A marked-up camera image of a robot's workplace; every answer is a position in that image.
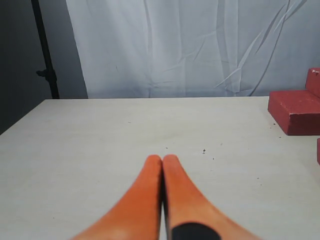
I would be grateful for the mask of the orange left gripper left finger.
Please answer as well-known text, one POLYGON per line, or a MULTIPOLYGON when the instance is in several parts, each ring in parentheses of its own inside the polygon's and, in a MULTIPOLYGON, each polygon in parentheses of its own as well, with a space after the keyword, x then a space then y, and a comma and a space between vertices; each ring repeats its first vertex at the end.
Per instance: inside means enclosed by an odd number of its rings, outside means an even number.
POLYGON ((157 240, 162 207, 162 159, 147 157, 122 198, 74 240, 157 240))

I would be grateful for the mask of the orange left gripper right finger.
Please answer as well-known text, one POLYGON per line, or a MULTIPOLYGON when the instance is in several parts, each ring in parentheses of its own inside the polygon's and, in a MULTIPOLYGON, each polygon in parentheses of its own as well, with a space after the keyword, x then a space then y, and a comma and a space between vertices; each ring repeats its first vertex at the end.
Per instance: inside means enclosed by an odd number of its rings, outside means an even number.
POLYGON ((198 190, 174 154, 162 160, 168 240, 259 240, 198 190))

